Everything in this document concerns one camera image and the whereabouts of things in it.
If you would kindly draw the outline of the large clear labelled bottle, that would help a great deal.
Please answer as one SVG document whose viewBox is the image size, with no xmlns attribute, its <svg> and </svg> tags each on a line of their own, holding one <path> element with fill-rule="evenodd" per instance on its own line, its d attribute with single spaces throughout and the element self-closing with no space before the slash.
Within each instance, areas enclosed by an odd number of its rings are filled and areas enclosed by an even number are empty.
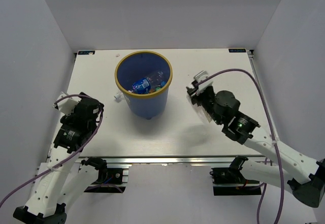
<svg viewBox="0 0 325 224">
<path fill-rule="evenodd" d="M 190 95 L 187 94 L 186 96 L 187 100 L 191 104 L 192 109 L 195 111 L 199 119 L 203 124 L 209 124 L 212 121 L 211 116 L 204 110 L 202 106 L 198 106 L 197 104 L 194 104 L 191 100 Z"/>
</svg>

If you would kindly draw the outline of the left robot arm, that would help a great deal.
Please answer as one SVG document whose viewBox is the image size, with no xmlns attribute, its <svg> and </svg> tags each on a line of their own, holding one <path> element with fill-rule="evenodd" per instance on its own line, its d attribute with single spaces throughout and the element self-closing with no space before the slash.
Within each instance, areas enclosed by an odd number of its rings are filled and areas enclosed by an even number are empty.
<svg viewBox="0 0 325 224">
<path fill-rule="evenodd" d="M 68 208 L 93 183 L 107 178 L 106 162 L 91 157 L 69 183 L 66 179 L 83 148 L 97 133 L 103 120 L 104 105 L 84 93 L 62 94 L 54 108 L 63 113 L 61 127 L 53 141 L 47 170 L 24 206 L 17 207 L 13 217 L 23 223 L 65 223 Z"/>
</svg>

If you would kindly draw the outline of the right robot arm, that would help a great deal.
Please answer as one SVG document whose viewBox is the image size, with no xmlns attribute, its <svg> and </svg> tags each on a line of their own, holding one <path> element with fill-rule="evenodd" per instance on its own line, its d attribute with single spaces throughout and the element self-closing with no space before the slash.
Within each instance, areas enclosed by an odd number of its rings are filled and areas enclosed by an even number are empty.
<svg viewBox="0 0 325 224">
<path fill-rule="evenodd" d="M 258 166 L 245 156 L 237 156 L 229 167 L 230 179 L 263 181 L 281 187 L 301 203 L 317 208 L 324 196 L 324 160 L 305 156 L 281 141 L 273 140 L 260 124 L 240 112 L 240 102 L 227 90 L 215 93 L 211 84 L 201 87 L 193 81 L 186 88 L 192 107 L 202 111 L 208 122 L 222 126 L 230 140 L 251 148 L 280 166 Z"/>
</svg>

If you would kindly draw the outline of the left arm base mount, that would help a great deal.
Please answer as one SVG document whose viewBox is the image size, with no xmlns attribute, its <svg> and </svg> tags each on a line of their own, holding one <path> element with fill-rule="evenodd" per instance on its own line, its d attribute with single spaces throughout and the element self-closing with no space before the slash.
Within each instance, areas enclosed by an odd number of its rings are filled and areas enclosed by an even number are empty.
<svg viewBox="0 0 325 224">
<path fill-rule="evenodd" d="M 85 193 L 124 193 L 128 182 L 129 167 L 114 166 L 99 157 L 83 159 L 79 173 L 85 166 L 91 166 L 97 173 L 97 179 L 84 191 Z"/>
</svg>

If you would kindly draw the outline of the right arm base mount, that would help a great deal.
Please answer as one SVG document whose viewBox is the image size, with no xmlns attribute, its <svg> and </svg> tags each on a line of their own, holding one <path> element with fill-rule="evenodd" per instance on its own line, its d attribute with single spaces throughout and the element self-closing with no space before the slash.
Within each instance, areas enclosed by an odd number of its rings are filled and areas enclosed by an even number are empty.
<svg viewBox="0 0 325 224">
<path fill-rule="evenodd" d="M 240 173 L 247 160 L 245 156 L 237 156 L 228 167 L 211 169 L 214 196 L 259 196 L 262 194 L 262 183 L 247 180 Z"/>
</svg>

